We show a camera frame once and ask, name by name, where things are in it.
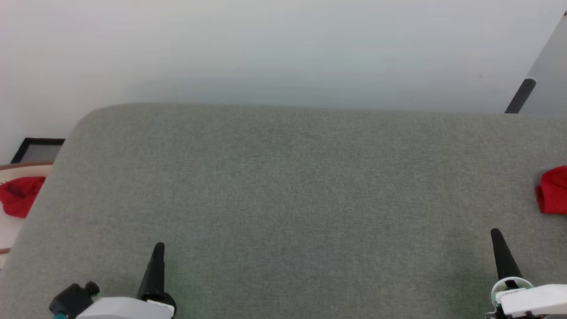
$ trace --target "black frame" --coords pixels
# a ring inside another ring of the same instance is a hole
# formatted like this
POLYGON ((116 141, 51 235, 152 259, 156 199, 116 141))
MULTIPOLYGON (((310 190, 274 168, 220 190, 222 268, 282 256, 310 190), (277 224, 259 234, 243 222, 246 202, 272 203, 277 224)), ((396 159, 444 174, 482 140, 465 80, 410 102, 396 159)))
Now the black frame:
POLYGON ((20 145, 20 148, 12 158, 10 164, 16 164, 22 161, 30 145, 63 145, 64 138, 33 138, 26 137, 20 145))

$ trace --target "red fabric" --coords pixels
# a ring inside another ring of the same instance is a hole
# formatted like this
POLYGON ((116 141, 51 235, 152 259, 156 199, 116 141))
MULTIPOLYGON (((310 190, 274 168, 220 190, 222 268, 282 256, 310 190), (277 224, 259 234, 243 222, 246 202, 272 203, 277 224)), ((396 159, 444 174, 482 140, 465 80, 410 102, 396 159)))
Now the red fabric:
POLYGON ((0 185, 0 202, 10 216, 26 218, 45 177, 22 177, 0 185))
POLYGON ((567 214, 567 166, 559 166, 543 174, 535 193, 542 213, 567 214))

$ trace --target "black plastic part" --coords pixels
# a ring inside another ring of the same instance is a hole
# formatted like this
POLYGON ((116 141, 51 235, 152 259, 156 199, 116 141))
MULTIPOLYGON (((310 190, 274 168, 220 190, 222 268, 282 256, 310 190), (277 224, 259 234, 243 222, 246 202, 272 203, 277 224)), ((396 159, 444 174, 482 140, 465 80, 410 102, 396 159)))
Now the black plastic part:
POLYGON ((504 314, 504 311, 502 310, 502 306, 496 307, 496 312, 494 314, 494 317, 496 319, 507 319, 508 318, 508 316, 504 314))
POLYGON ((81 288, 78 284, 68 286, 67 289, 53 298, 49 305, 49 310, 55 316, 62 313, 69 319, 75 319, 94 303, 91 298, 93 296, 91 292, 93 287, 96 287, 96 290, 98 290, 98 286, 93 282, 89 282, 87 287, 81 288))
POLYGON ((84 285, 84 289, 88 292, 91 297, 97 296, 100 293, 100 288, 94 282, 88 282, 84 285))
POLYGON ((163 256, 165 255, 166 246, 162 242, 155 244, 154 252, 151 255, 150 262, 147 264, 146 273, 143 276, 142 284, 138 290, 136 298, 148 301, 158 301, 174 307, 174 316, 177 312, 177 305, 171 295, 164 290, 165 282, 165 263, 163 256))
POLYGON ((507 277, 522 277, 522 273, 516 265, 514 257, 504 240, 504 236, 498 228, 490 231, 492 237, 492 246, 494 248, 494 260, 496 261, 496 270, 498 271, 498 280, 507 277))
POLYGON ((513 281, 512 279, 507 280, 504 282, 506 284, 506 287, 508 287, 508 289, 518 289, 520 287, 518 287, 518 284, 516 284, 515 281, 513 281))

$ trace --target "gray couch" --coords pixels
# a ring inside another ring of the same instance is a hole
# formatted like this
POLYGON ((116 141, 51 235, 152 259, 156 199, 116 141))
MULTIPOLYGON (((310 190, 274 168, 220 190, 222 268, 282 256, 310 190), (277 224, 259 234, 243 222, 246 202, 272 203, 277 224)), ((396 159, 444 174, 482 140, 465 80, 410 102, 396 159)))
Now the gray couch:
POLYGON ((482 318, 490 229, 526 279, 567 283, 567 216, 541 174, 567 121, 130 104, 65 142, 5 269, 2 318, 49 318, 71 283, 135 296, 166 244, 177 318, 482 318))

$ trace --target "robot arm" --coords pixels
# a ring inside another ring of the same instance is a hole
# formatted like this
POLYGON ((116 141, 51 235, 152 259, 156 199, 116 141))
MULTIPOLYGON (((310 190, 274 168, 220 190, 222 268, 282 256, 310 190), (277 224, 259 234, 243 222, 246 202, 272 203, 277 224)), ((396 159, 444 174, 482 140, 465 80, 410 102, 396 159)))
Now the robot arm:
POLYGON ((96 301, 98 286, 72 284, 53 299, 49 310, 55 319, 171 319, 177 306, 164 291, 165 245, 158 242, 147 265, 137 298, 107 297, 96 301))
POLYGON ((492 288, 494 312, 487 319, 567 317, 567 285, 548 284, 534 287, 522 277, 516 261, 502 236, 494 228, 490 232, 499 281, 492 288))

